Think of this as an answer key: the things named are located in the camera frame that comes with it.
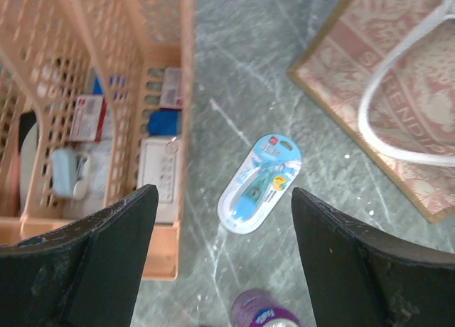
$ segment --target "orange plastic basket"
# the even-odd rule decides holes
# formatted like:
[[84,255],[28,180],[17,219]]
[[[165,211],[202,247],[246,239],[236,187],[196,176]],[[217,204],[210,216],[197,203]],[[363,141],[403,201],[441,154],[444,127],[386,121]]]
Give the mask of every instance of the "orange plastic basket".
[[[66,202],[52,189],[50,154],[70,145],[75,100],[85,92],[92,68],[102,84],[113,119],[113,140],[104,205],[136,189],[144,125],[158,109],[148,82],[163,82],[149,72],[182,69],[184,193],[193,84],[194,0],[0,0],[0,243],[68,224]],[[118,77],[121,82],[110,82]],[[17,203],[18,118],[36,113],[39,141],[23,214]],[[172,225],[156,225],[144,279],[175,279],[183,210]]]

